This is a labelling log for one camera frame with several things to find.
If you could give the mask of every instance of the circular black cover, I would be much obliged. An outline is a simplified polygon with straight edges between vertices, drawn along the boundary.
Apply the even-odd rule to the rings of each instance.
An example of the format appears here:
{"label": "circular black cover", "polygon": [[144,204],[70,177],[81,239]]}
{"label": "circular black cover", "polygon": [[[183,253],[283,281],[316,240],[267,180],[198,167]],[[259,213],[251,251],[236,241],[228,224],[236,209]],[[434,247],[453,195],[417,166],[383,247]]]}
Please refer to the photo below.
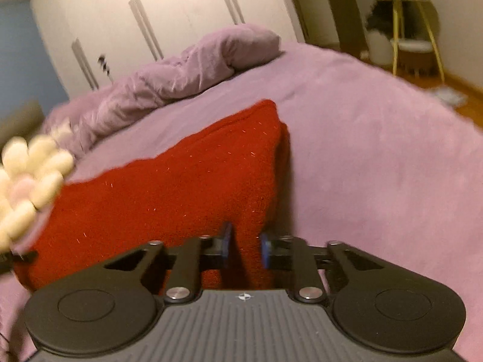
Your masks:
{"label": "circular black cover", "polygon": [[463,328],[465,307],[448,287],[422,279],[403,281],[404,288],[370,281],[348,286],[334,300],[334,318],[347,335],[383,352],[422,354],[447,347]]}
{"label": "circular black cover", "polygon": [[35,292],[26,316],[34,341],[56,354],[97,356],[125,347],[156,316],[153,295],[143,287],[120,284],[72,291],[54,285]]}

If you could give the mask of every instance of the gray ribbed panel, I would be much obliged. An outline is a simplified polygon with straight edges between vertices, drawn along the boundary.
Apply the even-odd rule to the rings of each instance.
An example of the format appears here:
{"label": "gray ribbed panel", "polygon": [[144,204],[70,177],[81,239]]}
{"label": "gray ribbed panel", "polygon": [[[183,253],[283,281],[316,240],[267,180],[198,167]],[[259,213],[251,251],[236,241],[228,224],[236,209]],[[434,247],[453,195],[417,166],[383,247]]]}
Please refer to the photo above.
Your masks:
{"label": "gray ribbed panel", "polygon": [[138,343],[109,356],[63,358],[44,351],[32,362],[456,362],[450,351],[424,357],[379,354],[353,343],[319,306],[297,303],[283,290],[204,291],[171,306]]}

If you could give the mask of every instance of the red fabric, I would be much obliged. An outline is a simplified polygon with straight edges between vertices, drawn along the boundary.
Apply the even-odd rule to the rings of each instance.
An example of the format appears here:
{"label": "red fabric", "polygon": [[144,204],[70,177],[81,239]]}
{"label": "red fabric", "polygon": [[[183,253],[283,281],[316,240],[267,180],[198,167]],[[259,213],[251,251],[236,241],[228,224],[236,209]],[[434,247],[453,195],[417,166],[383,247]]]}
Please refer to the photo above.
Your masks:
{"label": "red fabric", "polygon": [[270,287],[257,236],[274,216],[288,153],[287,128],[275,104],[265,100],[155,159],[67,185],[33,246],[38,260],[18,276],[35,290],[147,241],[176,246],[188,237],[215,235],[231,221],[242,263],[229,284],[208,271],[203,286]]}

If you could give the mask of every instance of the silver screw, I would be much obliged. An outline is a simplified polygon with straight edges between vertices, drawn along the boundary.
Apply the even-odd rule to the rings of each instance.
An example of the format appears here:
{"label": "silver screw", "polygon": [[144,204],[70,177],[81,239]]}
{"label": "silver screw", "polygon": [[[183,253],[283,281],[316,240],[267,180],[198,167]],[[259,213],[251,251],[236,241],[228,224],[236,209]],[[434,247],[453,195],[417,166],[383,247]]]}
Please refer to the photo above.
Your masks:
{"label": "silver screw", "polygon": [[189,290],[186,287],[172,287],[166,291],[166,295],[171,299],[184,299],[189,296]]}
{"label": "silver screw", "polygon": [[317,299],[322,296],[324,292],[318,287],[304,287],[299,290],[299,295],[304,299]]}

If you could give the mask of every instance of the black furry object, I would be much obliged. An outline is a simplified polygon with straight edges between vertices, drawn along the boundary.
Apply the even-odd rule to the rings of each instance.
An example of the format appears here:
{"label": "black furry object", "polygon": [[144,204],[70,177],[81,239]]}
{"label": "black furry object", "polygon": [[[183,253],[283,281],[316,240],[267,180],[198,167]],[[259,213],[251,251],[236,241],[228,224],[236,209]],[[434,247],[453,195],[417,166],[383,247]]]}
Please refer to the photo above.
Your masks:
{"label": "black furry object", "polygon": [[[405,32],[404,37],[414,38],[416,36],[416,27],[409,4],[409,2],[402,2]],[[366,29],[368,31],[377,30],[380,33],[383,33],[389,39],[393,37],[392,1],[376,1],[374,3],[371,13],[366,18]]]}

